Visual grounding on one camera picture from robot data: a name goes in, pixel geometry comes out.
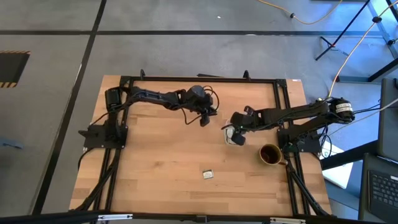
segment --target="yellow cable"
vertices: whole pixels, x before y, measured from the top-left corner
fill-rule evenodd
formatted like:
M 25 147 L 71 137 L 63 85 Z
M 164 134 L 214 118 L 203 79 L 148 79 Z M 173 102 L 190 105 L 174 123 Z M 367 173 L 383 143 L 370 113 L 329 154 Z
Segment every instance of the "yellow cable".
M 286 10 L 286 9 L 284 9 L 283 7 L 280 7 L 280 6 L 271 4 L 271 3 L 266 2 L 266 1 L 263 1 L 263 0 L 258 0 L 258 1 L 261 2 L 261 3 L 267 4 L 267 5 L 269 5 L 269 6 L 275 7 L 275 8 L 277 8 L 277 9 L 283 10 L 283 11 L 285 11 L 285 12 L 288 13 L 288 14 L 292 14 L 291 12 L 289 12 L 289 11 Z M 329 11 L 326 15 L 324 15 L 322 18 L 320 18 L 319 20 L 317 20 L 317 21 L 315 21 L 315 22 L 304 22 L 304 21 L 298 19 L 296 16 L 293 16 L 293 18 L 296 19 L 297 21 L 301 22 L 302 24 L 305 24 L 305 25 L 316 24 L 317 22 L 320 22 L 320 21 L 323 20 L 324 18 L 328 17 L 328 16 L 337 8 L 337 6 L 339 6 L 339 5 L 341 4 L 341 2 L 343 2 L 343 0 L 340 0 L 340 2 L 339 2 L 331 11 Z
M 398 3 L 398 1 L 396 1 L 396 2 L 392 3 L 391 5 L 389 5 L 385 10 L 383 10 L 383 11 L 381 12 L 381 14 L 380 14 L 378 17 L 381 17 L 390 7 L 392 7 L 393 5 L 395 5 L 395 4 L 397 4 L 397 3 Z M 328 94 L 328 97 L 327 97 L 327 98 L 329 98 L 329 97 L 331 96 L 331 91 L 333 90 L 333 87 L 334 87 L 334 85 L 335 85 L 335 83 L 336 83 L 337 77 L 338 77 L 338 75 L 340 74 L 340 72 L 342 71 L 343 67 L 346 65 L 348 59 L 349 59 L 349 58 L 351 57 L 351 55 L 354 53 L 354 51 L 356 50 L 356 48 L 361 44 L 361 42 L 363 41 L 363 39 L 365 39 L 366 35 L 367 35 L 367 34 L 369 33 L 369 31 L 374 27 L 375 24 L 376 24 L 376 23 L 373 22 L 373 24 L 369 27 L 369 29 L 368 29 L 368 30 L 365 32 L 365 34 L 362 36 L 361 40 L 355 45 L 354 49 L 348 54 L 346 60 L 344 61 L 343 65 L 340 67 L 340 69 L 338 70 L 338 72 L 337 72 L 335 78 L 333 79 L 333 83 L 331 84 L 330 91 L 329 91 L 329 94 Z

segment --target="concrete floor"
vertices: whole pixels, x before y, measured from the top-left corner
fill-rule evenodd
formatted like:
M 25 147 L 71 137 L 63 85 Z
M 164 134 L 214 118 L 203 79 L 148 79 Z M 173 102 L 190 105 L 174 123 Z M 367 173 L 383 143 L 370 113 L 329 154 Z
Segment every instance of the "concrete floor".
M 294 9 L 306 21 L 315 20 L 336 4 L 310 0 L 273 2 Z M 375 2 L 380 3 L 374 3 L 376 8 L 384 4 L 381 0 Z M 3 0 L 0 20 L 5 22 L 0 29 L 90 30 L 99 4 L 100 0 Z M 255 0 L 113 0 L 105 7 L 99 29 L 342 30 L 361 5 L 343 3 L 324 22 L 304 26 Z M 369 11 L 364 10 L 350 30 L 365 31 L 371 18 Z M 20 151 L 0 147 L 0 217 L 25 215 L 32 208 L 87 40 L 85 35 L 0 35 L 0 49 L 32 51 L 17 88 L 0 89 L 0 103 L 6 105 L 0 109 L 0 136 L 18 139 L 26 145 Z M 344 37 L 338 47 L 349 52 L 358 40 Z M 249 70 L 256 78 L 301 79 L 310 102 L 326 96 L 331 79 L 345 59 L 339 52 L 328 52 L 316 62 L 314 58 L 325 47 L 318 37 L 97 36 L 44 212 L 68 209 L 84 140 L 77 131 L 85 129 L 91 120 L 103 75 L 138 75 L 143 68 L 149 76 L 207 73 L 241 77 L 243 71 Z M 392 59 L 382 38 L 369 37 L 342 74 L 369 76 Z M 377 104 L 380 85 L 338 83 L 333 96 L 350 100 L 355 109 L 367 108 Z M 377 116 L 368 118 L 334 134 L 333 144 L 347 150 L 372 141 L 377 138 L 377 126 Z M 337 127 L 332 125 L 330 131 Z M 362 129 L 374 131 L 365 133 Z

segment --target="brown mug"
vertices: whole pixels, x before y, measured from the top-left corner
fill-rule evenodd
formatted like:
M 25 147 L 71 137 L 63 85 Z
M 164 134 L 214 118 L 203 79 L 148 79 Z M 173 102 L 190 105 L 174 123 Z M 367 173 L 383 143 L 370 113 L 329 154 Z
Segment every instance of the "brown mug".
M 259 150 L 261 160 L 268 165 L 287 165 L 287 161 L 283 159 L 282 151 L 278 146 L 266 144 Z

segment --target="wooden table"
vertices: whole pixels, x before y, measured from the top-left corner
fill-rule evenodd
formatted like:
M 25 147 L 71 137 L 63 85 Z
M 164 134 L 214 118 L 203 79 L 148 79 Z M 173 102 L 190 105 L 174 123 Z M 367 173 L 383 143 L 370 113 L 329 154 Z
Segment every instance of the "wooden table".
M 93 120 L 106 112 L 104 91 L 118 86 L 119 80 L 120 76 L 103 78 Z M 291 106 L 304 105 L 301 81 L 287 80 L 287 84 Z M 275 108 L 271 84 L 139 81 L 134 85 L 160 92 L 211 85 L 220 97 L 220 108 L 217 116 L 210 117 L 210 124 L 202 128 L 199 121 L 185 125 L 181 111 L 169 111 L 150 103 L 133 104 L 127 120 L 129 132 L 119 163 L 112 212 L 292 215 L 285 167 L 267 166 L 258 158 L 262 145 L 277 145 L 276 128 L 248 133 L 244 146 L 225 144 L 220 130 L 235 111 L 242 113 L 246 105 L 254 109 Z M 190 120 L 196 113 L 187 113 L 187 116 Z M 79 206 L 93 190 L 103 156 L 104 149 L 94 149 L 82 160 L 70 208 Z M 306 153 L 301 153 L 301 159 L 306 186 L 330 213 L 319 161 Z M 213 170 L 214 178 L 205 180 L 202 172 L 208 169 Z M 302 213 L 300 191 L 297 186 L 295 189 Z M 100 208 L 104 208 L 106 193 L 107 186 Z

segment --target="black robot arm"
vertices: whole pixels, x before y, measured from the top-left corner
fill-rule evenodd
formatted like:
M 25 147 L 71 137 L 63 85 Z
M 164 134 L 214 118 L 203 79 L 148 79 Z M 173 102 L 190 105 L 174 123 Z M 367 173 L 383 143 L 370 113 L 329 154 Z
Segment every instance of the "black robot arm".
M 313 118 L 301 125 L 290 125 L 287 129 L 280 128 L 278 132 L 279 142 L 297 144 L 316 130 L 332 123 L 347 124 L 355 117 L 351 103 L 342 98 L 320 100 L 309 105 L 298 106 L 288 109 L 267 108 L 254 110 L 249 106 L 244 109 L 246 114 L 235 112 L 230 122 L 223 127 L 233 126 L 234 133 L 231 138 L 238 145 L 245 142 L 245 134 L 248 131 L 262 131 L 275 127 L 283 127 L 284 122 L 303 118 Z
M 127 99 L 124 103 L 122 103 L 123 92 L 127 94 Z M 108 112 L 90 124 L 87 131 L 79 131 L 79 133 L 86 137 L 85 147 L 88 148 L 124 147 L 127 126 L 119 123 L 118 113 L 137 102 L 161 105 L 172 111 L 186 109 L 190 112 L 195 112 L 198 116 L 194 120 L 200 118 L 200 126 L 204 127 L 210 122 L 209 117 L 217 114 L 219 101 L 217 102 L 217 107 L 214 108 L 212 95 L 215 95 L 218 101 L 218 96 L 211 87 L 203 88 L 198 85 L 191 87 L 188 91 L 177 90 L 167 93 L 145 90 L 136 86 L 132 88 L 120 86 L 110 88 L 105 91 L 106 110 Z M 104 122 L 104 125 L 95 125 L 97 121 L 106 115 L 108 115 L 108 119 Z

